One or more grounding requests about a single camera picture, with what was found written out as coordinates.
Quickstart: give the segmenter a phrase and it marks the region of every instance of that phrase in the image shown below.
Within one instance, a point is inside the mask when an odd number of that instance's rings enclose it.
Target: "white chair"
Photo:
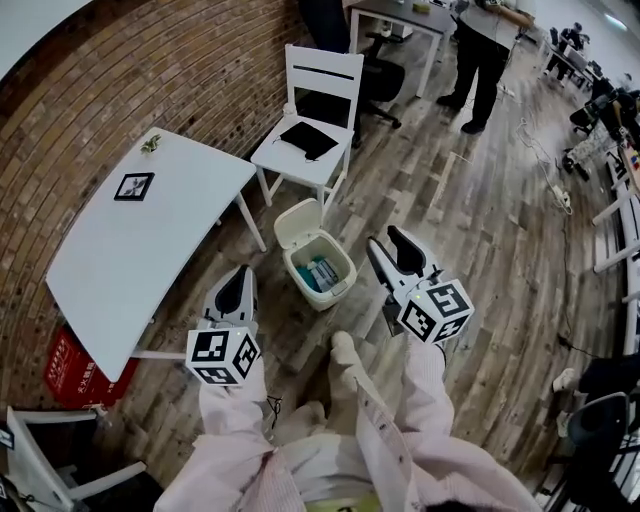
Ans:
[[[37,501],[36,510],[74,510],[76,502],[142,473],[147,466],[142,462],[128,466],[110,475],[69,488],[60,474],[51,467],[29,432],[28,423],[71,423],[91,421],[97,418],[94,411],[30,412],[7,409],[7,425],[14,436],[14,449],[7,450],[9,475],[18,490],[32,495]]]
[[[360,77],[364,57],[356,54],[340,54],[286,45],[287,95],[295,104],[295,88],[323,92],[350,100],[347,128],[323,123],[302,116],[287,116],[280,120],[251,157],[258,168],[258,180],[267,206],[282,183],[288,179],[316,189],[317,199],[324,214],[331,205],[338,188],[347,176],[353,125],[360,92]],[[278,140],[280,134],[297,122],[304,121],[325,133],[338,144],[315,161],[308,161],[304,151]],[[327,183],[343,159],[342,171],[332,188]],[[268,187],[264,169],[280,174],[271,188]]]

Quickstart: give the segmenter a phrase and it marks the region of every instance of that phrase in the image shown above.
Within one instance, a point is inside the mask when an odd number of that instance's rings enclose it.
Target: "small plant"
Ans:
[[[140,151],[147,154],[153,153],[156,149],[158,149],[159,140],[160,135],[154,135],[140,147]]]

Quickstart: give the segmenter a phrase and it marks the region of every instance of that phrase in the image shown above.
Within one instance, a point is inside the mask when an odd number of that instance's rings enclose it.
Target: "white wall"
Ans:
[[[58,23],[91,0],[0,0],[0,78]]]
[[[603,72],[614,85],[623,73],[633,76],[634,86],[640,88],[640,53],[629,43],[631,33],[624,33],[606,20],[583,0],[538,0],[536,24],[546,30],[559,31],[580,22],[585,34],[591,37],[589,60],[602,66]],[[635,20],[629,20],[630,26]]]

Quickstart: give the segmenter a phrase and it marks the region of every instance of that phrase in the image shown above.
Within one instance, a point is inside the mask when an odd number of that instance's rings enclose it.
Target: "white trash bin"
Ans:
[[[273,226],[278,243],[284,249],[287,272],[316,311],[333,306],[356,282],[356,267],[340,244],[320,228],[322,212],[318,201],[307,199],[280,215]],[[337,274],[338,281],[325,292],[311,288],[296,267],[307,267],[317,257],[323,257]]]

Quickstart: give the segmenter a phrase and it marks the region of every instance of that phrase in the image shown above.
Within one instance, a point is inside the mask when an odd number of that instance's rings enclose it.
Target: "red box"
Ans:
[[[102,404],[110,407],[123,397],[138,367],[130,359],[120,379],[111,382],[98,369],[68,326],[58,331],[44,379],[56,400],[68,409]]]

